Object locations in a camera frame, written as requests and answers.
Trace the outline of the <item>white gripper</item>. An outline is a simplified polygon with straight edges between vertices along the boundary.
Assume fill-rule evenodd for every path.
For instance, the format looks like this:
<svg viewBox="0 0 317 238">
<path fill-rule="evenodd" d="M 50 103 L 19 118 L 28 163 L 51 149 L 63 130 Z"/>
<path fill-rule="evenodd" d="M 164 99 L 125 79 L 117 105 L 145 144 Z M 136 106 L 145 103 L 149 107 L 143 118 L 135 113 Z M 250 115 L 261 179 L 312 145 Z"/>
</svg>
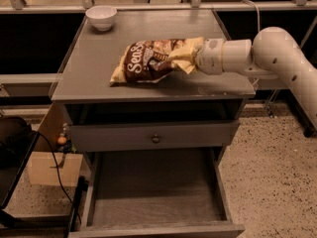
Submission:
<svg viewBox="0 0 317 238">
<path fill-rule="evenodd" d="M 201 40 L 187 40 L 180 48 L 173 50 L 169 56 L 169 60 L 183 60 L 179 67 L 191 74 L 196 70 L 196 67 L 208 75 L 220 75 L 223 73 L 222 66 L 222 48 L 225 41 L 223 39 L 207 39 L 203 42 Z M 195 64 L 188 60 L 195 57 Z"/>
</svg>

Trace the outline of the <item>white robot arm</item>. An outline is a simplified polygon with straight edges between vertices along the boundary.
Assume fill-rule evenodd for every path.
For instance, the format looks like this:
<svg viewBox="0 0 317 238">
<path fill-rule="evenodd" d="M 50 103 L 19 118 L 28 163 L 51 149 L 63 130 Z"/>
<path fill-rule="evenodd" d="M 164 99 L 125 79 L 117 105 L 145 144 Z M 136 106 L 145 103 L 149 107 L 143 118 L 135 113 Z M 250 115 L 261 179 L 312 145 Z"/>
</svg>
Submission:
<svg viewBox="0 0 317 238">
<path fill-rule="evenodd" d="M 317 68 L 292 36 L 279 27 L 259 31 L 253 40 L 189 39 L 170 53 L 174 67 L 208 75 L 234 72 L 259 79 L 279 78 L 317 128 Z"/>
</svg>

